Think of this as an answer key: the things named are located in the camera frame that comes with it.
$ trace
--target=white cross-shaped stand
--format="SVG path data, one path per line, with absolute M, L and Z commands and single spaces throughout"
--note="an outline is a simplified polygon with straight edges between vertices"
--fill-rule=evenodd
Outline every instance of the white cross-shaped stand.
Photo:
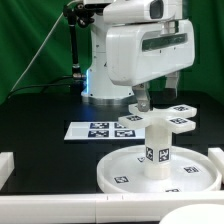
M 119 123 L 131 129 L 145 128 L 145 175 L 150 179 L 166 179 L 170 176 L 170 149 L 172 132 L 179 134 L 195 129 L 194 117 L 197 110 L 187 105 L 173 106 L 168 109 L 153 109 L 140 112 L 137 104 L 129 106 L 133 115 L 120 117 Z

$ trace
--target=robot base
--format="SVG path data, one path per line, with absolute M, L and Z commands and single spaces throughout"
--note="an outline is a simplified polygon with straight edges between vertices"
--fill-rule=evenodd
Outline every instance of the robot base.
M 124 98 L 114 98 L 114 99 L 104 99 L 91 97 L 85 91 L 82 92 L 82 102 L 87 104 L 102 105 L 102 106 L 119 106 L 128 105 L 130 103 L 136 102 L 136 97 L 134 95 L 127 96 Z
M 98 164 L 98 185 L 105 193 L 193 192 L 221 188 L 221 174 L 208 157 L 180 147 L 171 147 L 170 154 L 170 176 L 156 180 L 144 175 L 144 145 L 112 152 Z

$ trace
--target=white platform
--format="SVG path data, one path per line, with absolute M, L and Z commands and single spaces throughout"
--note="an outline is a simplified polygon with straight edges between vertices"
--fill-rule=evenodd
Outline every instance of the white platform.
M 144 175 L 146 147 L 132 146 L 106 155 L 97 166 L 97 182 L 104 193 L 195 192 L 219 190 L 222 176 L 208 157 L 172 147 L 170 176 L 150 179 Z
M 145 130 L 129 130 L 118 122 L 71 122 L 64 140 L 144 139 Z

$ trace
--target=white robot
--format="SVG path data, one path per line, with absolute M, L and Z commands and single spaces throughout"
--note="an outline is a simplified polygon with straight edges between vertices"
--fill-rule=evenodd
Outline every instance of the white robot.
M 193 117 L 196 109 L 186 105 L 155 109 L 150 106 L 147 92 L 147 82 L 160 76 L 167 76 L 167 89 L 175 89 L 177 72 L 194 61 L 193 28 L 183 17 L 182 0 L 84 0 L 84 5 L 89 9 L 99 8 L 100 13 L 103 11 L 103 16 L 96 16 L 98 22 L 92 31 L 102 35 L 102 38 L 93 38 L 93 43 L 97 41 L 94 55 L 101 59 L 93 61 L 89 73 L 94 77 L 96 68 L 102 68 L 100 63 L 106 60 L 102 74 L 108 71 L 111 81 L 121 86 L 119 96 L 115 94 L 114 99 L 132 95 L 133 88 L 138 101 L 129 106 L 133 115 L 121 117 L 119 121 L 130 129 L 146 128 L 145 145 L 117 150 L 99 162 L 97 181 L 105 194 L 0 197 L 0 223 L 160 221 L 184 205 L 224 205 L 224 193 L 212 192 L 219 190 L 221 181 L 224 182 L 223 151 L 210 149 L 207 158 L 171 146 L 172 132 L 195 128 L 195 123 L 187 118 Z M 103 20 L 110 24 L 108 32 L 102 28 L 106 26 Z M 102 89 L 97 95 L 94 88 L 100 86 L 99 81 L 91 81 L 96 87 L 89 87 L 86 97 L 95 91 L 90 97 L 97 100 L 107 93 L 107 89 Z M 107 88 L 116 92 L 116 87 L 109 85 L 112 84 Z M 112 95 L 109 93 L 106 98 L 112 99 Z M 0 157 L 3 167 L 11 168 L 11 172 L 12 154 Z M 173 223 L 172 217 L 161 223 Z

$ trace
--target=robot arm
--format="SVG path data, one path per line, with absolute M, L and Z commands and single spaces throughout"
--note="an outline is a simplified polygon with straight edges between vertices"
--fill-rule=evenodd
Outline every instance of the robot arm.
M 117 0 L 104 9 L 104 21 L 114 25 L 106 40 L 109 77 L 133 87 L 142 112 L 150 109 L 148 81 L 166 76 L 166 93 L 175 98 L 178 71 L 194 62 L 193 27 L 183 1 Z

